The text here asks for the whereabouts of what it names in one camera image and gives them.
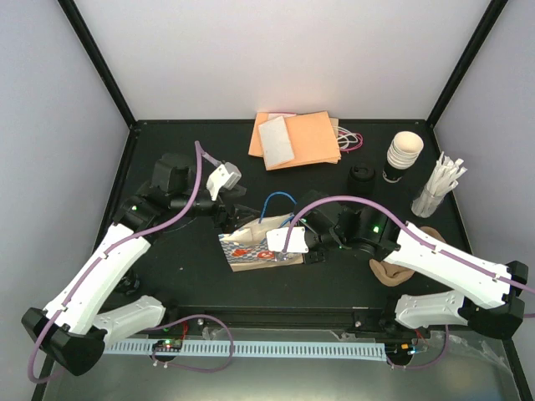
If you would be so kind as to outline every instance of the stack of paper cups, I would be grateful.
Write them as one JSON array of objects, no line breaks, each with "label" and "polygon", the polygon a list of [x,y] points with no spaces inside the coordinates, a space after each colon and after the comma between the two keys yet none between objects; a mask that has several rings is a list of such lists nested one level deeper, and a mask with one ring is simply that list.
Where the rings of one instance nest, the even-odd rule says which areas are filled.
[{"label": "stack of paper cups", "polygon": [[383,178],[388,182],[398,182],[424,149],[421,137],[410,131],[398,132],[386,154]]}]

